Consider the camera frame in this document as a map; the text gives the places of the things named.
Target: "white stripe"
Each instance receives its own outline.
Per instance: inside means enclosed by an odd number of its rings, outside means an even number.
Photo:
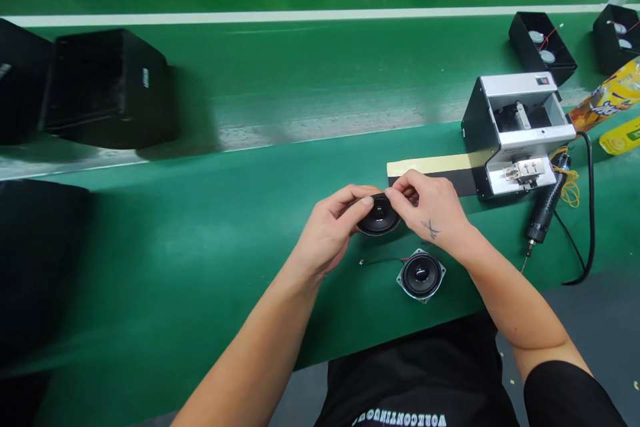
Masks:
[[[640,9],[640,4],[626,5]],[[600,12],[604,3],[590,5],[516,5],[424,9],[302,10],[220,13],[135,13],[130,15],[23,15],[4,19],[21,27],[104,27],[118,25],[184,25],[200,23],[271,23],[292,21],[373,20],[514,15],[518,11],[546,13]]]

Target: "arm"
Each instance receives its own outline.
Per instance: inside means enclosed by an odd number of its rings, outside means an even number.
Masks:
[[[342,260],[375,187],[320,201],[289,259],[235,339],[192,393],[174,427],[266,426],[293,370],[322,279]]]
[[[467,269],[495,325],[513,346],[523,381],[548,360],[564,360],[591,374],[542,295],[469,223],[449,180],[409,170],[386,194],[409,228]],[[417,197],[417,205],[407,197]]]

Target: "snack bag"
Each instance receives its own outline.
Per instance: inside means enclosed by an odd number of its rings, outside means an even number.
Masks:
[[[569,115],[577,131],[588,131],[639,102],[640,57],[636,57],[605,80]]]

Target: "shirt sleeve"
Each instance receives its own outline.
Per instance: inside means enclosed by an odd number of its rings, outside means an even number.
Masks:
[[[627,427],[607,392],[584,370],[553,360],[525,382],[530,427]]]

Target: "hand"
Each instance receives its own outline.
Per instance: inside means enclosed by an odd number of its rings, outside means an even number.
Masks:
[[[381,190],[369,185],[347,185],[319,201],[287,261],[293,269],[322,279],[340,263],[351,236],[373,207],[371,195]]]
[[[464,244],[471,224],[449,180],[427,177],[412,169],[385,194],[407,227],[423,240],[450,254]]]

